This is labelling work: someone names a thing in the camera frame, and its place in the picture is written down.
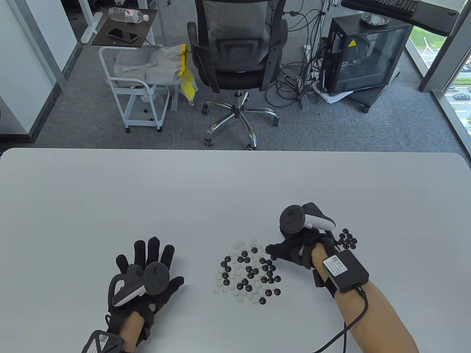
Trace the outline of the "person's left hand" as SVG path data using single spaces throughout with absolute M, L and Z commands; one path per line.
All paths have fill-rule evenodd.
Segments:
M 167 269 L 170 269 L 175 248 L 172 245 L 166 245 L 162 255 L 159 254 L 160 240 L 152 237 L 145 242 L 137 240 L 134 243 L 134 263 L 129 264 L 126 256 L 120 254 L 116 257 L 116 264 L 122 275 L 129 272 L 142 273 L 154 262 L 160 262 Z M 107 331 L 111 334 L 121 336 L 125 341 L 124 352 L 134 352 L 134 349 L 149 338 L 151 328 L 155 322 L 155 315 L 168 303 L 171 296 L 184 284 L 184 278 L 177 276 L 171 279 L 161 293 L 150 295 L 143 293 L 136 295 L 121 305 L 112 303 L 114 294 L 111 290 L 108 293 L 108 316 L 106 322 Z

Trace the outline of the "person's right hand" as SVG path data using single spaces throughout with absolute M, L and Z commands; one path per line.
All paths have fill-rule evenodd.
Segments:
M 338 253 L 336 240 L 330 234 L 320 232 L 316 228 L 303 227 L 294 234 L 280 231 L 284 236 L 284 241 L 267 245 L 265 248 L 266 254 L 271 257 L 293 262 L 306 269 L 312 269 L 315 268 L 312 251 L 318 244 L 323 246 L 327 257 Z

